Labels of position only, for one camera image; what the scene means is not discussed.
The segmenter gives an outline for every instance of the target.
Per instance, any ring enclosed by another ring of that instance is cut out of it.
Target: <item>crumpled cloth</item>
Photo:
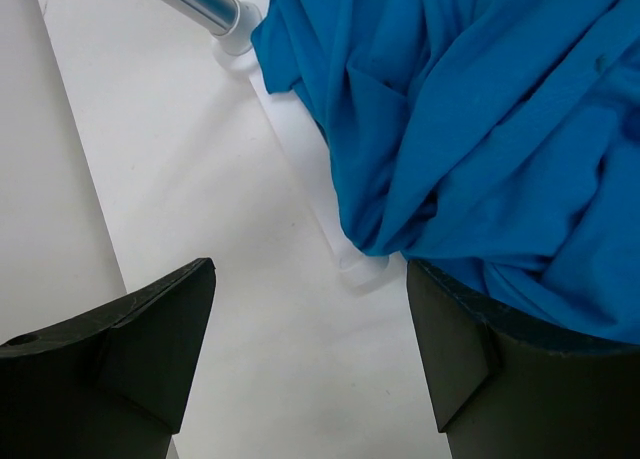
[[[271,0],[253,42],[358,248],[640,344],[640,0]]]

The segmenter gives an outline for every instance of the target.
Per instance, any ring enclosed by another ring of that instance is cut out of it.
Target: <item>blue cloth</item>
[[[640,344],[640,0],[271,0],[253,41],[362,251]]]

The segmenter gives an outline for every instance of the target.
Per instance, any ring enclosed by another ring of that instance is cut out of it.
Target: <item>towel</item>
[[[253,42],[359,249],[640,344],[640,0],[271,0]]]

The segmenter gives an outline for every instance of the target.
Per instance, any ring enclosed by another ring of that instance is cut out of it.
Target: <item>silver tube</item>
[[[238,3],[235,0],[161,1],[206,27],[215,36],[229,32],[238,17]]]

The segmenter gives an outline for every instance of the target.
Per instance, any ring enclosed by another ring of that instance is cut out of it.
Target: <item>white surface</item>
[[[0,0],[0,19],[2,344],[124,284],[38,2]]]
[[[404,279],[340,282],[207,33],[157,0],[49,0],[46,19],[127,286],[218,267],[181,459],[447,457]]]

